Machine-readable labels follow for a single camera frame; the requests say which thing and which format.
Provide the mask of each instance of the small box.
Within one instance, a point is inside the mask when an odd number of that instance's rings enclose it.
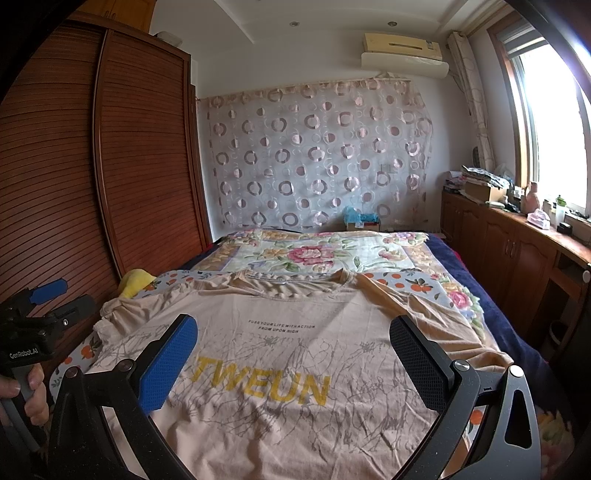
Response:
[[[498,189],[488,185],[480,185],[467,181],[464,185],[464,191],[474,197],[475,199],[483,202],[501,202],[503,197],[507,195],[507,189]]]
[[[348,232],[355,232],[358,230],[370,230],[372,232],[379,232],[379,223],[375,222],[365,222],[363,227],[357,228],[355,223],[347,223],[347,231]]]
[[[573,234],[573,227],[568,223],[560,222],[556,227],[556,231],[558,233],[563,233],[565,235],[572,235]]]

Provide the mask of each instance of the screw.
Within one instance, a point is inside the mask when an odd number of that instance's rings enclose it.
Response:
[[[509,372],[514,377],[523,377],[523,369],[519,365],[511,365],[509,367]]]
[[[461,370],[462,372],[467,372],[470,370],[470,364],[465,360],[456,360],[453,363],[453,366],[456,367],[457,370]]]
[[[134,366],[134,361],[126,358],[117,364],[117,370],[120,372],[128,372]]]
[[[66,377],[74,378],[76,375],[78,375],[78,367],[70,367],[66,370]]]

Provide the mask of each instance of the t-shirt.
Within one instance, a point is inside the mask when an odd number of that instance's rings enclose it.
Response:
[[[362,274],[241,271],[105,304],[96,325],[105,348],[92,371],[136,358],[180,313],[196,319],[199,338],[151,417],[200,480],[391,479],[437,418],[390,344],[400,314],[452,359],[497,371],[511,362],[457,311]]]

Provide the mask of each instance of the finger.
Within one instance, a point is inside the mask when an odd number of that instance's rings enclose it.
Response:
[[[49,406],[47,405],[47,403],[45,404],[45,407],[43,408],[43,411],[41,413],[31,417],[31,423],[33,425],[37,425],[38,427],[40,427],[41,425],[45,425],[48,420],[49,420]]]
[[[43,369],[41,364],[33,365],[31,371],[27,376],[27,380],[29,382],[29,387],[31,390],[35,390],[41,383],[43,383],[43,379],[45,378],[45,374],[43,373]]]
[[[0,398],[14,398],[21,391],[21,386],[13,378],[0,375]]]
[[[25,403],[25,413],[27,417],[32,418],[43,412],[43,409],[47,405],[47,394],[45,390],[45,384],[41,384],[34,391],[33,396]]]

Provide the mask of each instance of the bed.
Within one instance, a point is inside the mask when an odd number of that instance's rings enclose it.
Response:
[[[540,354],[515,333],[483,288],[456,254],[439,238],[421,232],[296,233],[253,229],[219,242],[207,255],[183,269],[160,275],[137,298],[171,286],[228,271],[249,269],[278,275],[323,278],[346,268],[363,273],[393,290],[407,291],[459,311],[483,342],[495,342],[523,367],[538,409],[544,473],[550,473],[573,448],[569,403]],[[64,370],[79,365],[88,370],[100,352],[100,340],[90,335],[52,375],[56,394]],[[473,437],[482,417],[475,412],[467,433]]]

